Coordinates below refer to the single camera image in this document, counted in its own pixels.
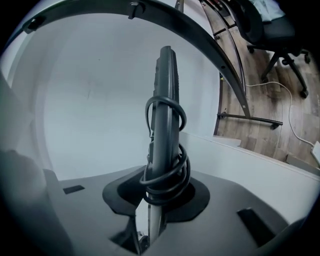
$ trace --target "curved metal arch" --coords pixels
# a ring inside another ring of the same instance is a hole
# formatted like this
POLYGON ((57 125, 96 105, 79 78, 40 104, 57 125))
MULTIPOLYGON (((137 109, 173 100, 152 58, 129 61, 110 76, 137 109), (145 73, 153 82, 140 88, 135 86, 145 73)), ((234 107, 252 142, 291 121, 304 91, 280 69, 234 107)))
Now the curved metal arch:
POLYGON ((106 13, 139 18, 168 29, 202 52, 232 87, 245 115, 250 115, 240 79, 225 52, 200 25, 179 10, 157 0, 56 0, 36 5, 13 32, 6 47, 23 31, 32 33, 54 21, 83 14, 106 13))
MULTIPOLYGON (((242 83, 242 88, 243 88, 244 94, 246 94, 247 89, 246 89, 245 72, 244 72, 244 68, 243 68, 243 65, 242 65, 242 61, 241 61, 241 58, 240 58, 240 54, 239 54, 237 45, 235 43, 235 40, 234 40, 233 36, 231 35, 231 33, 229 31, 229 24, 226 21, 226 19, 220 14, 220 12, 218 12, 218 10, 216 8, 214 8, 214 6, 211 5, 211 3, 208 0, 203 0, 203 2, 206 3, 207 5, 209 5, 214 10, 214 12, 219 16, 219 18, 223 21, 223 25, 224 25, 225 31, 228 33, 229 39, 230 39, 230 41, 232 43, 232 46, 233 46, 233 49, 234 49, 234 52, 235 52, 235 56, 236 56, 236 59, 237 59, 237 62, 238 62, 238 66, 239 66, 239 71, 240 71, 240 79, 241 79, 241 83, 242 83)), ((229 10, 229 6, 227 5, 227 3, 225 3, 224 0, 220 0, 219 2, 227 10, 229 10)))

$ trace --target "power cord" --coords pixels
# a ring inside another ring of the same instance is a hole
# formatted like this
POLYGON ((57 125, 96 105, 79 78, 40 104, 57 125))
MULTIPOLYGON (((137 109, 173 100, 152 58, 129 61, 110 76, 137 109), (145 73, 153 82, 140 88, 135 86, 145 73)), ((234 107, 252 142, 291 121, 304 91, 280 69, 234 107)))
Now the power cord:
MULTIPOLYGON (((149 136, 151 138, 150 144, 154 143, 154 141, 149 124, 149 107, 151 104, 155 104, 156 102, 167 104, 179 114, 181 117, 181 125, 179 128, 180 131, 183 130, 187 123, 186 113, 177 101, 165 96, 153 96, 145 105, 145 120, 149 130, 149 136)), ((190 161, 185 148, 180 143, 179 149, 181 154, 178 154, 177 160, 173 161, 175 164, 173 164, 171 170, 164 175, 153 179, 148 179, 148 174, 152 173, 152 167, 150 156, 147 156, 147 165, 144 168, 144 173, 140 179, 140 184, 143 185, 146 192, 148 192, 148 196, 146 193, 144 193, 143 196, 143 199, 148 204, 154 206, 168 205, 173 200, 178 198, 187 188, 191 174, 190 161), (169 182, 172 178, 176 178, 174 185, 170 185, 172 182, 169 182)))
POLYGON ((246 84, 245 86, 247 86, 247 87, 255 87, 255 86, 264 86, 264 85, 268 85, 268 84, 277 84, 277 85, 280 85, 281 87, 283 87, 283 88, 285 88, 285 89, 287 90, 287 92, 288 92, 289 95, 290 95, 290 106, 289 106, 289 114, 288 114, 288 115, 289 115, 289 124, 290 124, 291 130, 292 130, 294 136, 295 136, 298 140, 300 140, 300 141, 302 141, 302 142, 304 142, 304 143, 308 143, 308 144, 311 145, 311 147, 313 148, 315 145, 312 144, 310 141, 307 141, 307 140, 299 137, 299 136, 296 134, 294 128, 292 127, 291 117, 290 117, 291 106, 292 106, 292 94, 291 94, 290 90, 289 90, 287 87, 285 87, 282 83, 275 82, 275 81, 273 81, 273 82, 265 82, 265 83, 258 83, 258 84, 253 84, 253 85, 248 85, 248 84, 246 84))

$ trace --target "metal rod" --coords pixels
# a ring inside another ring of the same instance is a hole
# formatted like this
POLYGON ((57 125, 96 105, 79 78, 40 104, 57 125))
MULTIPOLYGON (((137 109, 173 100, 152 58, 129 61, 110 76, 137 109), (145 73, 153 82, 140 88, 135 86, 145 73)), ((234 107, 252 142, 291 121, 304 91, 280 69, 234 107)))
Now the metal rod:
MULTIPOLYGON (((234 28, 234 27, 236 27, 236 26, 237 26, 236 23, 234 23, 234 24, 230 25, 230 26, 228 27, 228 29, 232 29, 232 28, 234 28)), ((218 30, 218 31, 215 32, 213 35, 214 35, 214 36, 217 36, 217 35, 219 35, 220 33, 224 32, 224 31, 226 31, 226 28, 223 28, 223 29, 218 30)))
POLYGON ((218 12, 218 10, 216 10, 215 8, 213 8, 213 6, 210 6, 215 12, 216 14, 218 14, 218 16, 220 17, 220 19, 223 21, 223 24, 224 24, 224 28, 225 30, 227 31, 228 33, 228 36, 230 38, 230 41, 233 45, 233 49, 235 51, 235 55, 236 55, 236 59, 238 61, 238 66, 239 66, 239 70, 240 70, 240 80, 241 80, 241 83, 242 83, 242 89, 244 91, 244 94, 247 94, 247 89, 246 89, 246 79, 245 79, 245 72, 244 72, 244 68, 243 68, 243 65, 242 65, 242 61, 241 61, 241 58, 240 58, 240 54, 239 54, 239 51, 238 51, 238 48, 236 46, 236 43, 234 41, 234 38, 232 37, 230 31, 229 31, 229 28, 230 28, 230 25, 228 24, 228 22, 226 21, 226 19, 220 14, 220 12, 218 12))
MULTIPOLYGON (((209 2, 208 0, 199 0, 201 4, 203 3, 206 3, 208 4, 213 10, 215 10, 215 8, 213 7, 212 3, 209 2)), ((250 118, 250 110, 249 110, 249 105, 248 105, 248 101, 247 101, 247 98, 246 98, 246 93, 245 93, 245 90, 243 88, 243 85, 239 79, 239 76, 236 72, 236 70, 234 69, 234 67, 232 66, 232 71, 234 72, 234 76, 236 77, 236 82, 235 81, 232 81, 232 80, 229 80, 226 76, 225 76, 225 72, 224 70, 219 70, 220 73, 223 75, 223 77, 225 78, 225 80, 227 81, 227 83, 231 86, 234 94, 236 95, 236 98, 237 100, 239 101, 240 103, 240 106, 242 108, 242 111, 244 113, 244 115, 248 118, 250 118)))
POLYGON ((276 126, 282 126, 284 123, 280 122, 280 121, 274 121, 274 120, 270 120, 270 119, 265 119, 265 118, 260 118, 260 117, 246 117, 244 115, 237 115, 237 114, 228 114, 228 113, 219 113, 217 114, 218 117, 228 117, 228 118, 239 118, 239 119, 247 119, 247 120, 253 120, 253 121, 259 121, 259 122, 264 122, 264 123, 269 123, 269 124, 273 124, 276 126))
POLYGON ((174 8, 184 13, 185 0, 176 0, 174 8))

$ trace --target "white cable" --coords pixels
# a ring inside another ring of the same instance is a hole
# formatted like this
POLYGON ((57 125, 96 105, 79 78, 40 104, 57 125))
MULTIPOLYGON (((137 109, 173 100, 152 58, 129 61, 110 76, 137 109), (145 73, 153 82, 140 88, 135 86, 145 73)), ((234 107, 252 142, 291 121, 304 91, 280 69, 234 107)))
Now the white cable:
POLYGON ((305 139, 303 139, 303 138, 300 138, 300 137, 295 133, 295 130, 294 130, 294 128, 292 127, 291 118, 290 118, 290 111, 291 111, 291 105, 292 105, 292 94, 291 94, 291 92, 289 91, 289 89, 288 89, 287 87, 285 87, 282 83, 279 83, 279 82, 265 82, 265 83, 258 83, 258 84, 253 84, 253 85, 247 85, 247 84, 246 84, 245 86, 247 86, 247 87, 254 87, 254 86, 263 86, 263 85, 267 85, 267 84, 278 84, 278 85, 282 86, 283 88, 285 88, 285 89, 287 90, 287 92, 290 94, 289 124, 290 124, 291 130, 292 130, 294 136, 295 136, 298 140, 300 140, 300 141, 302 141, 302 142, 304 142, 304 143, 308 143, 309 145, 311 145, 311 147, 314 147, 315 145, 313 145, 310 141, 307 141, 307 140, 305 140, 305 139))

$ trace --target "cloth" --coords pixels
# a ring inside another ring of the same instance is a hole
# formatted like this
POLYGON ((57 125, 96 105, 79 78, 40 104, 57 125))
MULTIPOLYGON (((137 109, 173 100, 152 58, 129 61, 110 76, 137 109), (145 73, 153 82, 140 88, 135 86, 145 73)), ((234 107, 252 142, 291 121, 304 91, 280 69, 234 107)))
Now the cloth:
POLYGON ((281 18, 286 14, 275 0, 249 0, 260 13, 263 22, 281 18))

